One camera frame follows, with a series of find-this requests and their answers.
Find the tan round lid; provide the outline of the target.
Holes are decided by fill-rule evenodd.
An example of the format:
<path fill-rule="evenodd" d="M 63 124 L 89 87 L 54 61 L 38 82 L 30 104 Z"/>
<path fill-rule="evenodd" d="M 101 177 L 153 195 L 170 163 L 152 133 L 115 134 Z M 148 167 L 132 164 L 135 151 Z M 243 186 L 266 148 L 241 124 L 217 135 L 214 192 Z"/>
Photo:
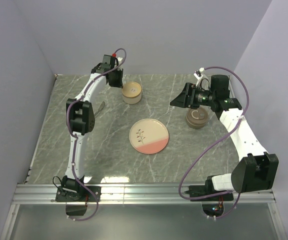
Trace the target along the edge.
<path fill-rule="evenodd" d="M 122 95 L 126 98 L 136 98 L 142 92 L 142 87 L 138 82 L 129 81 L 123 85 Z"/>

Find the dark brown round lid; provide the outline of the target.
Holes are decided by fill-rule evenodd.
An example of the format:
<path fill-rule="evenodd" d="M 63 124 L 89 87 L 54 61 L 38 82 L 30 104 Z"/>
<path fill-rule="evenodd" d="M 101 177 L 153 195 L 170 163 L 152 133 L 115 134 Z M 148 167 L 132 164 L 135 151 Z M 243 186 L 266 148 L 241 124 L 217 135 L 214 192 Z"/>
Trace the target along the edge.
<path fill-rule="evenodd" d="M 189 109 L 186 112 L 185 119 L 209 120 L 209 114 L 203 107 L 199 107 L 197 109 Z"/>

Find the metal tongs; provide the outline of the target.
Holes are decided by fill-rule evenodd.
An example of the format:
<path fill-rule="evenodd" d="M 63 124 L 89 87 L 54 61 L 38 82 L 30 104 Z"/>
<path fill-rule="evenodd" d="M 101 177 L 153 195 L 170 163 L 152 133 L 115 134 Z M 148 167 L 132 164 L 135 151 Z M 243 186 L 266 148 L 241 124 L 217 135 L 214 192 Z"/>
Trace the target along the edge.
<path fill-rule="evenodd" d="M 104 109 L 105 106 L 106 106 L 106 103 L 103 101 L 103 102 L 100 104 L 100 106 L 99 106 L 99 108 L 97 109 L 97 111 L 94 113 L 94 117 L 95 117 L 95 118 L 99 115 L 99 113 Z"/>

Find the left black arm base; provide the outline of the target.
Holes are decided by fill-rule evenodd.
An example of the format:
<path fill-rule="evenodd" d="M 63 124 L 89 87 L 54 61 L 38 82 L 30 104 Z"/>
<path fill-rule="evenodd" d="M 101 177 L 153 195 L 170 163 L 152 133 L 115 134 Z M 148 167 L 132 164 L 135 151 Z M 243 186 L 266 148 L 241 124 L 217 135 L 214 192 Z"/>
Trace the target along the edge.
<path fill-rule="evenodd" d="M 88 209 L 88 204 L 100 201 L 101 187 L 88 186 L 88 190 L 81 187 L 78 191 L 70 191 L 59 186 L 55 202 L 65 204 L 65 212 L 70 217 L 82 217 Z"/>

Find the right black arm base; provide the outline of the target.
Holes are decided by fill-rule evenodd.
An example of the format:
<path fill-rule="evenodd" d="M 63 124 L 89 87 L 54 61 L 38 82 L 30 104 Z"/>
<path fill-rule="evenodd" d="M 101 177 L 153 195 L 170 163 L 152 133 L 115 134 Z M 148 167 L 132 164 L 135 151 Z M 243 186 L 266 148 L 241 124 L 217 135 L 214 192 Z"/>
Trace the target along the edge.
<path fill-rule="evenodd" d="M 205 185 L 190 185 L 186 194 L 189 194 L 190 198 L 197 198 L 211 194 L 223 193 L 224 191 L 214 190 L 212 186 Z M 232 193 L 226 193 L 222 195 L 212 196 L 200 199 L 201 202 L 215 202 L 214 204 L 203 203 L 202 210 L 207 217 L 216 219 L 224 214 L 225 206 L 224 202 L 233 201 L 234 195 Z"/>

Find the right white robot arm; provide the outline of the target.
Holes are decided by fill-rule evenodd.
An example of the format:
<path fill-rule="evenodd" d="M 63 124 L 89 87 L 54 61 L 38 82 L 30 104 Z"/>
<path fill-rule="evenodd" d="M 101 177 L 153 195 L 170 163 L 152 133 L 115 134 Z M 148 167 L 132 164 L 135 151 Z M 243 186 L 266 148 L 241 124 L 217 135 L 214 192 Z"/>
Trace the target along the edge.
<path fill-rule="evenodd" d="M 209 176 L 202 187 L 203 191 L 196 196 L 180 196 L 190 201 L 216 200 L 232 192 L 241 194 L 272 189 L 279 159 L 260 144 L 245 118 L 247 109 L 241 106 L 237 98 L 230 96 L 230 78 L 218 74 L 208 79 L 200 70 L 194 76 L 197 82 L 187 82 L 170 105 L 191 110 L 197 110 L 200 106 L 210 107 L 227 130 L 227 134 L 212 146 L 231 138 L 239 163 L 232 173 Z M 210 86 L 204 89 L 202 83 L 207 79 Z"/>

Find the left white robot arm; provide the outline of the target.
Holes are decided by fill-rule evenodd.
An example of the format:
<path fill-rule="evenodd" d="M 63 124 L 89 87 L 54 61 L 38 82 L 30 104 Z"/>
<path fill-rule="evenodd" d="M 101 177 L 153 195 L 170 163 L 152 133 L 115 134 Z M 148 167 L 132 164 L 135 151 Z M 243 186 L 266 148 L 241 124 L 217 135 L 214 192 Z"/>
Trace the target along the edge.
<path fill-rule="evenodd" d="M 123 87 L 123 68 L 125 57 L 116 53 L 105 54 L 102 62 L 92 70 L 88 82 L 81 92 L 66 101 L 66 126 L 70 135 L 68 165 L 60 184 L 63 195 L 73 201 L 80 201 L 89 191 L 84 188 L 84 155 L 89 133 L 95 127 L 95 113 L 92 103 L 99 92 L 109 85 L 113 88 Z"/>

